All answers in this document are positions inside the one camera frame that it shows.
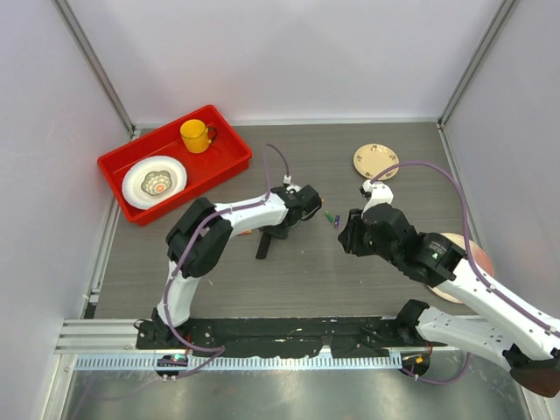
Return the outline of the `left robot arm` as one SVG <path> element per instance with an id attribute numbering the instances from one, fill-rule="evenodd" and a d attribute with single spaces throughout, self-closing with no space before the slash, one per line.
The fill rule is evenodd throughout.
<path id="1" fill-rule="evenodd" d="M 199 281 L 218 264 L 229 240 L 245 231 L 261 231 L 256 258 L 262 260 L 271 240 L 286 239 L 321 207 L 322 199 L 310 185 L 283 185 L 234 203 L 196 199 L 166 236 L 168 279 L 145 336 L 169 349 L 185 344 L 185 324 Z"/>

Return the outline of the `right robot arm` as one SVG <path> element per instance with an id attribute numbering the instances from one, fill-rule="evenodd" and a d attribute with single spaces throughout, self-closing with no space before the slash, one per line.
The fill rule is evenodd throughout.
<path id="1" fill-rule="evenodd" d="M 461 247 L 441 234 L 417 232 L 403 212 L 388 203 L 350 210 L 338 241 L 346 253 L 379 256 L 407 278 L 441 289 L 486 320 L 475 325 L 410 300 L 395 323 L 395 335 L 404 345 L 424 339 L 460 347 L 506 369 L 539 396 L 558 395 L 558 319 L 469 262 Z"/>

